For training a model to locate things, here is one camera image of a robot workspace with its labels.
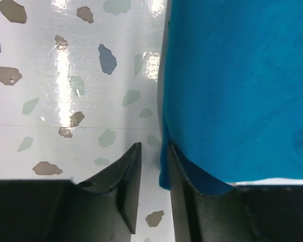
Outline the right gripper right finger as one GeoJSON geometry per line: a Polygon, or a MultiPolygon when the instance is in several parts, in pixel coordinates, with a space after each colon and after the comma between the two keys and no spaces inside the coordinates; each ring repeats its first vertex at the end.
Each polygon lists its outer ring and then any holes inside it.
{"type": "Polygon", "coordinates": [[[303,186],[230,187],[168,146],[176,241],[303,241],[303,186]]]}

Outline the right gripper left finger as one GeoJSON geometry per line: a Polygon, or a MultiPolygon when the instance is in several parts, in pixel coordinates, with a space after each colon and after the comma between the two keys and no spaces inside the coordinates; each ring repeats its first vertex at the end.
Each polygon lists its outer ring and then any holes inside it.
{"type": "Polygon", "coordinates": [[[141,143],[96,175],[0,180],[0,241],[130,241],[136,232],[141,143]]]}

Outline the blue t shirt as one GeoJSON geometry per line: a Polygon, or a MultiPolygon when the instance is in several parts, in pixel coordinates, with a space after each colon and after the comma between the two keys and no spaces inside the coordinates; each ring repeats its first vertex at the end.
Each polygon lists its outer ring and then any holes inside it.
{"type": "Polygon", "coordinates": [[[167,147],[206,172],[208,194],[303,179],[303,1],[172,1],[160,186],[167,147]]]}

